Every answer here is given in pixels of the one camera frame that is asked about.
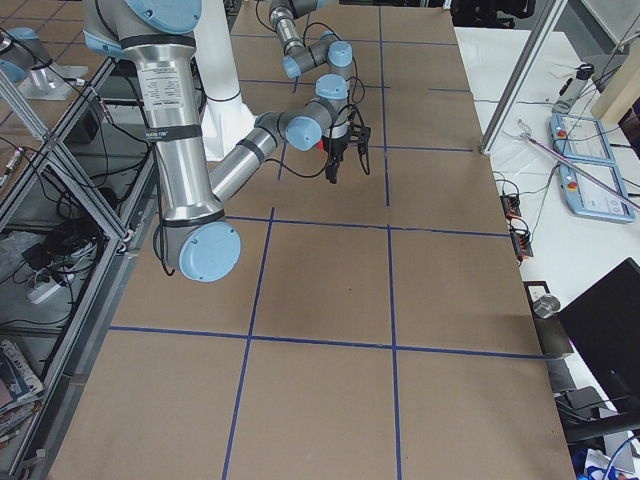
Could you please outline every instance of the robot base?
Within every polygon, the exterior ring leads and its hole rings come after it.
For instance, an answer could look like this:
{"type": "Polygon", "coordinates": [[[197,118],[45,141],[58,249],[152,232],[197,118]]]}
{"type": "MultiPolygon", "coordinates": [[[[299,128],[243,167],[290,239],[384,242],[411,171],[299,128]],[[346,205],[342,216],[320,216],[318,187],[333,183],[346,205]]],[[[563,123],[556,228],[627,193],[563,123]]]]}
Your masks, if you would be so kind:
{"type": "MultiPolygon", "coordinates": [[[[87,67],[76,66],[56,66],[56,72],[65,78],[80,78],[86,75],[89,69],[87,67]]],[[[18,87],[20,93],[28,100],[66,100],[73,88],[64,82],[55,73],[52,73],[58,80],[58,86],[53,90],[43,91],[35,86],[31,77],[27,77],[18,87]]]]}
{"type": "Polygon", "coordinates": [[[255,117],[241,98],[209,100],[202,117],[202,140],[209,162],[219,162],[253,129],[255,117]]]}

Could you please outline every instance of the black band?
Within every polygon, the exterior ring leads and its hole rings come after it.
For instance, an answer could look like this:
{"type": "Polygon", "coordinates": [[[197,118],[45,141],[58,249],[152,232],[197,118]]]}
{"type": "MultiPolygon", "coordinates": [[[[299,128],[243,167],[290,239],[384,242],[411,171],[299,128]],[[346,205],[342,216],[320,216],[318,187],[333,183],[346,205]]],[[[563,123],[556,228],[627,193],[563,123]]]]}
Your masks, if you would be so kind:
{"type": "Polygon", "coordinates": [[[212,102],[220,102],[220,103],[230,102],[234,98],[238,98],[240,96],[240,90],[238,90],[238,93],[236,93],[233,97],[225,98],[224,100],[218,100],[217,98],[211,98],[207,94],[205,94],[205,96],[207,97],[207,100],[211,100],[212,102]]]}
{"type": "Polygon", "coordinates": [[[162,225],[167,228],[182,228],[182,227],[196,227],[198,225],[205,225],[207,223],[215,222],[224,217],[224,210],[220,210],[217,213],[205,215],[198,218],[185,218],[184,220],[162,220],[162,225]]]}
{"type": "Polygon", "coordinates": [[[260,126],[260,125],[256,125],[256,126],[255,126],[255,127],[253,127],[253,128],[259,128],[260,130],[262,130],[262,131],[264,131],[264,132],[268,133],[268,134],[269,134],[269,136],[270,136],[270,137],[273,139],[273,141],[275,142],[275,144],[276,144],[276,145],[278,145],[278,139],[276,138],[276,136],[275,136],[273,133],[271,133],[271,132],[269,131],[269,129],[268,129],[268,128],[262,127],[262,126],[260,126]]]}
{"type": "Polygon", "coordinates": [[[286,54],[287,54],[287,47],[288,47],[289,45],[291,45],[292,43],[296,43],[296,42],[298,42],[298,43],[302,43],[302,42],[300,41],[300,39],[299,39],[299,38],[295,38],[295,37],[291,37],[289,40],[287,40],[286,42],[284,42],[284,43],[282,44],[282,53],[283,53],[284,55],[286,55],[286,54]]]}
{"type": "Polygon", "coordinates": [[[317,67],[318,62],[316,62],[316,57],[313,55],[313,51],[311,50],[311,47],[307,47],[307,50],[309,50],[309,55],[311,55],[311,60],[313,60],[313,66],[317,67]]]}
{"type": "Polygon", "coordinates": [[[31,70],[36,71],[36,70],[42,70],[42,69],[45,69],[45,68],[49,68],[52,63],[53,63],[53,58],[50,58],[48,62],[43,63],[42,65],[39,65],[37,67],[33,67],[31,70]]]}
{"type": "Polygon", "coordinates": [[[176,125],[173,127],[147,128],[144,136],[149,142],[173,142],[202,136],[200,125],[176,125]]]}
{"type": "Polygon", "coordinates": [[[120,40],[122,49],[137,47],[139,45],[186,45],[188,47],[196,46],[196,41],[192,37],[185,35],[136,35],[135,37],[127,37],[120,40]]]}
{"type": "Polygon", "coordinates": [[[118,34],[116,32],[113,31],[113,29],[109,26],[109,24],[107,23],[107,21],[104,18],[104,15],[102,15],[102,10],[100,10],[100,3],[98,2],[98,0],[94,1],[94,5],[96,6],[96,13],[98,14],[98,18],[100,19],[100,21],[102,22],[102,26],[105,28],[105,30],[107,32],[109,32],[109,34],[115,39],[118,40],[118,34]]]}
{"type": "Polygon", "coordinates": [[[309,103],[318,103],[322,105],[327,110],[327,112],[329,112],[329,116],[331,117],[331,120],[333,122],[335,122],[338,119],[338,111],[334,108],[333,105],[331,105],[331,102],[326,98],[316,97],[313,100],[311,100],[309,103]]]}
{"type": "Polygon", "coordinates": [[[262,165],[264,163],[265,160],[265,156],[264,153],[262,152],[262,150],[260,150],[260,148],[258,148],[258,146],[253,143],[251,140],[247,140],[246,138],[243,138],[242,140],[240,140],[236,145],[239,146],[243,146],[245,148],[248,148],[249,150],[251,150],[253,152],[253,154],[258,157],[258,163],[260,163],[260,165],[262,165]]]}

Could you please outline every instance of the white table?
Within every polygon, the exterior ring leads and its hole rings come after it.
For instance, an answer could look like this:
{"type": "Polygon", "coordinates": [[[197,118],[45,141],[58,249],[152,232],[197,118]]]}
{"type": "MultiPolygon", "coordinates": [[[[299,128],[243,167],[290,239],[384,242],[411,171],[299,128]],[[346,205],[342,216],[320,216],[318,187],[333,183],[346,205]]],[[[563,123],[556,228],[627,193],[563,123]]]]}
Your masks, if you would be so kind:
{"type": "MultiPolygon", "coordinates": [[[[529,32],[476,28],[455,30],[484,132],[529,32]]],[[[506,122],[505,131],[520,133],[522,130],[517,123],[518,119],[522,119],[531,127],[536,139],[551,146],[551,104],[557,99],[558,91],[572,74],[572,69],[580,63],[566,35],[553,32],[520,92],[519,103],[506,122]]],[[[591,116],[590,106],[598,97],[599,93],[595,90],[585,95],[571,113],[591,116]]],[[[617,125],[604,126],[608,131],[617,125]]],[[[628,145],[619,129],[607,136],[611,143],[628,145]]],[[[640,183],[640,161],[635,152],[627,148],[614,148],[614,154],[622,176],[640,183]]],[[[508,135],[499,137],[490,157],[494,171],[501,172],[506,179],[515,182],[522,192],[544,187],[556,164],[550,155],[508,135]]],[[[638,191],[629,185],[627,187],[629,191],[638,191]]],[[[509,193],[514,191],[509,185],[505,185],[505,190],[509,193]]],[[[543,197],[544,191],[521,197],[523,218],[532,229],[543,197]]],[[[638,217],[639,220],[623,225],[573,216],[564,202],[556,173],[533,236],[534,257],[525,260],[520,267],[523,281],[544,280],[562,305],[571,303],[625,258],[632,257],[640,263],[640,215],[638,217]]],[[[607,398],[578,354],[569,356],[566,362],[578,388],[594,386],[602,398],[607,398]]],[[[635,463],[636,471],[640,471],[640,462],[635,463]]]]}

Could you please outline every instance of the blue tape grid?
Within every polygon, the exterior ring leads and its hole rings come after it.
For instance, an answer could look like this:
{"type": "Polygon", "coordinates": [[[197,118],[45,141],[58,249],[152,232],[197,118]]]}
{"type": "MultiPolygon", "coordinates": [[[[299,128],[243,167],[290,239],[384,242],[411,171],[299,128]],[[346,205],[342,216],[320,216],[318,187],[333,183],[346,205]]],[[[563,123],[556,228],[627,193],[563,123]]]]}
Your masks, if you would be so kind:
{"type": "Polygon", "coordinates": [[[273,226],[273,216],[275,208],[271,209],[269,217],[269,226],[264,241],[264,251],[262,252],[262,262],[260,263],[260,273],[258,274],[258,285],[256,286],[256,295],[253,300],[253,309],[251,311],[251,323],[249,324],[249,333],[247,334],[246,346],[244,349],[244,357],[242,359],[242,369],[240,371],[240,380],[238,382],[238,391],[236,393],[236,402],[233,407],[233,416],[231,417],[231,429],[229,431],[229,440],[227,442],[227,451],[224,457],[224,466],[222,469],[222,480],[226,480],[229,474],[229,463],[231,461],[231,452],[233,450],[233,440],[236,433],[236,425],[238,423],[238,412],[240,411],[240,401],[242,400],[242,389],[244,387],[244,377],[247,372],[247,364],[249,362],[249,351],[251,349],[251,338],[253,336],[253,326],[256,320],[256,312],[258,310],[258,301],[260,300],[260,290],[262,288],[262,279],[264,277],[264,266],[267,262],[267,253],[269,251],[269,240],[271,239],[271,227],[273,226]]]}
{"type": "Polygon", "coordinates": [[[483,235],[483,236],[496,236],[506,237],[505,234],[489,234],[479,232],[458,232],[458,231],[446,231],[435,229],[422,229],[422,228],[405,228],[394,227],[391,225],[357,225],[357,224],[343,224],[343,223],[316,223],[308,221],[297,220],[277,220],[275,218],[275,208],[271,208],[269,218],[255,218],[255,217],[229,217],[237,220],[248,220],[266,222],[268,224],[267,233],[265,237],[264,249],[262,252],[262,260],[260,263],[260,270],[257,279],[256,291],[253,301],[253,308],[251,311],[251,320],[247,334],[239,333],[225,333],[225,332],[211,332],[211,331],[199,331],[199,330],[180,330],[180,329],[167,329],[167,328],[150,328],[150,327],[134,327],[134,326],[111,326],[112,331],[123,332],[141,332],[141,333],[157,333],[157,334],[171,334],[171,335],[185,335],[185,336],[199,336],[199,337],[213,337],[213,338],[230,338],[236,340],[244,340],[245,348],[242,359],[242,366],[240,370],[240,378],[238,380],[238,387],[236,390],[235,403],[233,408],[233,414],[231,417],[231,425],[229,428],[229,436],[227,440],[227,448],[225,452],[225,459],[223,464],[221,480],[227,480],[229,476],[229,468],[231,464],[231,458],[233,453],[233,444],[235,434],[238,425],[238,417],[240,414],[240,408],[242,404],[242,392],[244,390],[244,383],[247,373],[247,367],[249,364],[251,345],[254,341],[258,342],[275,342],[275,343],[292,343],[303,345],[324,345],[332,347],[348,347],[348,348],[363,348],[374,350],[386,350],[391,353],[392,372],[393,372],[393,404],[394,404],[394,426],[395,426],[395,454],[396,454],[396,476],[397,480],[402,480],[402,436],[401,436],[401,412],[400,412],[400,392],[399,392],[399,378],[398,378],[398,352],[422,352],[422,353],[439,353],[439,354],[453,354],[453,355],[468,355],[468,356],[481,356],[481,357],[500,357],[510,359],[530,359],[530,360],[544,360],[541,355],[528,355],[528,354],[516,354],[505,352],[491,352],[491,351],[473,351],[464,349],[447,349],[447,348],[431,348],[431,347],[419,347],[411,345],[398,345],[397,342],[397,329],[396,329],[396,313],[395,313],[395,287],[394,287],[394,266],[393,266],[393,245],[392,235],[394,231],[430,231],[438,233],[449,234],[464,234],[464,235],[483,235]],[[387,257],[389,268],[389,305],[390,305],[390,329],[391,329],[391,344],[377,344],[377,343],[365,343],[365,342],[350,342],[339,340],[321,340],[321,339],[305,339],[305,338],[292,338],[292,337],[276,337],[267,335],[254,335],[254,326],[256,321],[258,304],[260,301],[260,293],[262,290],[262,284],[264,279],[265,266],[267,256],[269,252],[269,244],[271,240],[271,233],[273,225],[276,223],[284,224],[302,224],[302,225],[322,225],[330,227],[349,227],[349,228],[375,228],[385,230],[387,233],[387,257]]]}
{"type": "MultiPolygon", "coordinates": [[[[162,335],[182,335],[189,337],[231,338],[248,340],[249,335],[242,333],[209,332],[206,330],[181,330],[175,328],[135,327],[129,325],[112,325],[109,330],[116,332],[158,333],[162,335]]],[[[492,352],[482,350],[465,350],[458,348],[418,347],[413,345],[396,345],[384,343],[349,342],[342,340],[321,340],[315,338],[275,337],[270,335],[251,335],[252,341],[271,343],[294,343],[299,345],[321,345],[329,347],[362,348],[370,350],[396,350],[398,352],[443,353],[449,355],[467,355],[472,357],[509,358],[514,360],[546,360],[542,355],[526,353],[492,352]]]]}

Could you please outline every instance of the white pillar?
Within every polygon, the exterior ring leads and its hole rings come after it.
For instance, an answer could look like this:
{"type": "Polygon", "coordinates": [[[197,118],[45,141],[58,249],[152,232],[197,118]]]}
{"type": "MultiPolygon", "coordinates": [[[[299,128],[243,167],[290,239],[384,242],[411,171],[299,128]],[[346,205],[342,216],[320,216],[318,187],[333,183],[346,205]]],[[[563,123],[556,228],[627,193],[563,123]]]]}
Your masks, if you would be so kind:
{"type": "Polygon", "coordinates": [[[207,160],[221,160],[253,128],[254,116],[242,103],[223,0],[203,0],[194,30],[196,61],[207,94],[202,137],[207,160]]]}

